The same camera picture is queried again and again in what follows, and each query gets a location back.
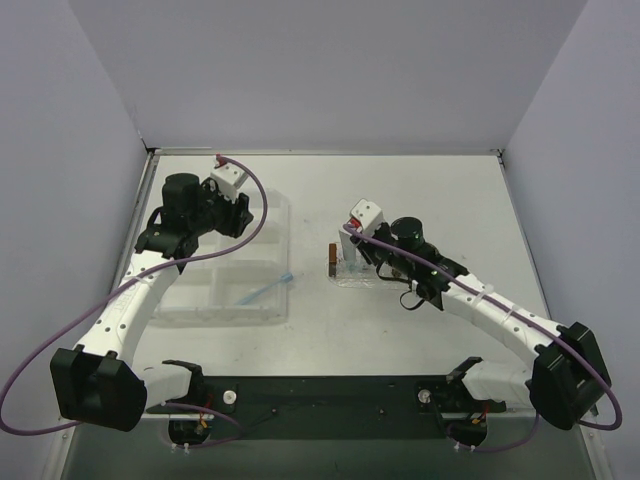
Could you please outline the clear textured glass tray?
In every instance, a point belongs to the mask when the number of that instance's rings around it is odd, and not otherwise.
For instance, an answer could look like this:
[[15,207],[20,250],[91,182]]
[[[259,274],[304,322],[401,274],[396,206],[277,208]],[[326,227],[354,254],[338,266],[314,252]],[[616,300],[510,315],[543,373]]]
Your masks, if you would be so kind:
[[325,269],[328,280],[342,288],[399,291],[410,289],[407,280],[400,274],[393,273],[389,266],[382,265],[378,268],[369,264],[362,255],[360,267],[355,272],[348,271],[342,258],[341,243],[337,241],[328,244]]

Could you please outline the green cap toothpaste tube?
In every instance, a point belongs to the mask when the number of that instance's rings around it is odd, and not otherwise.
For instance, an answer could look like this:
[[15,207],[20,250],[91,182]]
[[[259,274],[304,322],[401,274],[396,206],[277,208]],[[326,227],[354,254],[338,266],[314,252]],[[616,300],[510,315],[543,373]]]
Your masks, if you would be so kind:
[[350,272],[355,272],[361,264],[361,255],[357,248],[359,239],[344,228],[339,230],[339,237],[346,269]]

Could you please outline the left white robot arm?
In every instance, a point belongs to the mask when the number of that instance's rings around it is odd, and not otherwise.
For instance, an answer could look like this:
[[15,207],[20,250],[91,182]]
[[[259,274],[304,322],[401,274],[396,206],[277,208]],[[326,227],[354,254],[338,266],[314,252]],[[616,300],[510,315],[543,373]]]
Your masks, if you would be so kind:
[[147,409],[163,402],[187,412],[205,402],[200,366],[164,360],[134,370],[132,363],[152,314],[200,237],[215,231],[238,238],[252,222],[249,198],[240,190],[247,177],[226,166],[206,179],[191,173],[166,178],[162,203],[138,236],[121,293],[73,348],[60,348],[51,359],[63,418],[128,432]]

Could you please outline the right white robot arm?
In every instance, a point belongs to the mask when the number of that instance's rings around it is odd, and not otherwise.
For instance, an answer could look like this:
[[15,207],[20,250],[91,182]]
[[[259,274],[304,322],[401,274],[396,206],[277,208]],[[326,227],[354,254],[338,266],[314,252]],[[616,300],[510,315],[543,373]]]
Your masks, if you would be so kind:
[[443,256],[423,237],[421,222],[403,217],[388,224],[352,216],[345,225],[365,261],[393,270],[420,305],[459,317],[517,356],[513,365],[469,359],[452,381],[475,401],[534,409],[548,423],[569,430],[602,397],[612,398],[611,378],[593,332],[540,317],[496,293],[466,267]]

